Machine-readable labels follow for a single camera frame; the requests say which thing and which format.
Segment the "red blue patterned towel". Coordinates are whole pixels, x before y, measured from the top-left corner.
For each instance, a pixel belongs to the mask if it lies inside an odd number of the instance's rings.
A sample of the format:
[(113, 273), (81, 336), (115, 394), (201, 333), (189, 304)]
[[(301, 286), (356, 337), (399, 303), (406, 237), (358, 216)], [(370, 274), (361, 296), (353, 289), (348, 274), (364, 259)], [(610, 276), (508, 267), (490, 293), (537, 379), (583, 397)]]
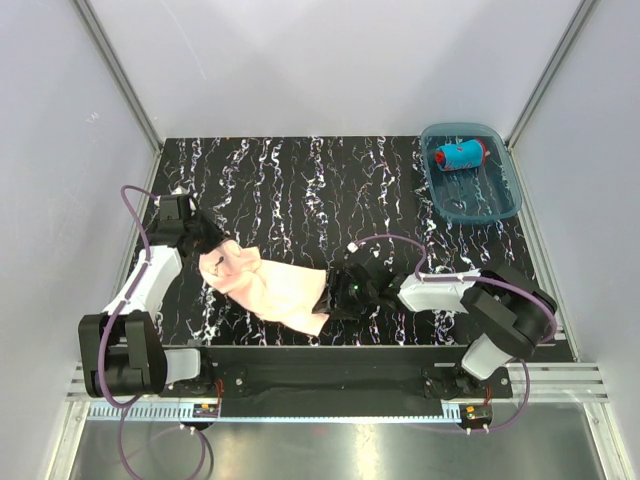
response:
[(479, 139), (471, 139), (459, 144), (448, 144), (438, 147), (434, 160), (443, 172), (468, 170), (484, 164), (487, 148)]

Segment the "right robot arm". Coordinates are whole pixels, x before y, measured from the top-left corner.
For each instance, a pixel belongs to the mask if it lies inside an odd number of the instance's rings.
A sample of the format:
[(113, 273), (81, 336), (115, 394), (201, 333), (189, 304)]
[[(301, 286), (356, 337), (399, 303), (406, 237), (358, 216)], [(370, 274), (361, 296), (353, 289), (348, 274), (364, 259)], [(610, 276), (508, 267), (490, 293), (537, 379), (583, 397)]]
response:
[(470, 397), (488, 387), (498, 368), (512, 359), (528, 359), (557, 331), (555, 300), (506, 264), (449, 274), (374, 276), (360, 264), (331, 269), (313, 311), (356, 321), (373, 305), (469, 315), (481, 335), (468, 347), (453, 375), (457, 390)]

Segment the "pink towel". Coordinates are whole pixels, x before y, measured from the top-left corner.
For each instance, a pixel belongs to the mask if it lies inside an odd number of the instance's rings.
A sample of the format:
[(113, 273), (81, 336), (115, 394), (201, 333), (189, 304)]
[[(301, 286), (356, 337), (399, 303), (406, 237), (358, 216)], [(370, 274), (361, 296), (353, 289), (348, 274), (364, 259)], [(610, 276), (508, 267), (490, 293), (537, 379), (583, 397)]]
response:
[(265, 260), (256, 247), (228, 240), (199, 257), (206, 283), (259, 319), (317, 336), (329, 315), (313, 311), (327, 284), (325, 270)]

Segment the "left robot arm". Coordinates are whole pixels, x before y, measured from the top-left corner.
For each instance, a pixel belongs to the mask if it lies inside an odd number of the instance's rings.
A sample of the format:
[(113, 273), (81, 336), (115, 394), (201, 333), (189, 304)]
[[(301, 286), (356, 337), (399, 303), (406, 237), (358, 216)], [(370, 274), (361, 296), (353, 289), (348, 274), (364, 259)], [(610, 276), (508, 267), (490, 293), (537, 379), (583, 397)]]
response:
[(133, 270), (115, 298), (78, 325), (85, 389), (113, 405), (122, 396), (159, 394), (176, 381), (203, 396), (216, 382), (216, 372), (197, 351), (166, 352), (154, 319), (184, 264), (212, 252), (228, 236), (187, 190), (150, 197), (158, 211), (148, 228), (134, 218), (143, 248)]

